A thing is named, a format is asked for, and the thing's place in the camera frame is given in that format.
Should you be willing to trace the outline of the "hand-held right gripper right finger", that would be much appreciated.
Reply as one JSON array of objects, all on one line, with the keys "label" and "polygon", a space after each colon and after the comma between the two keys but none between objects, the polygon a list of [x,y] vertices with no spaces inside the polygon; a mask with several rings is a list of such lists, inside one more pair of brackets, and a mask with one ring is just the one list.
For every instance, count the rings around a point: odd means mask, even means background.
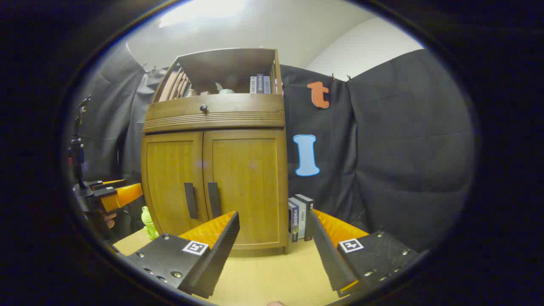
[{"label": "hand-held right gripper right finger", "polygon": [[341,298],[373,294],[421,259],[388,232],[369,234],[319,210],[309,211],[307,223],[331,288]]}]

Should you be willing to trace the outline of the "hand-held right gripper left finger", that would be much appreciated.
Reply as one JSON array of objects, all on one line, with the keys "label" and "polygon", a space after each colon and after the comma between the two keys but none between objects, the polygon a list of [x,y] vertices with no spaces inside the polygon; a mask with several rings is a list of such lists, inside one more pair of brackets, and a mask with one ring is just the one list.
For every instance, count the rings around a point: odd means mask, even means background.
[{"label": "hand-held right gripper left finger", "polygon": [[126,259],[148,279],[209,298],[239,230],[239,213],[231,211],[182,235],[159,235]]}]

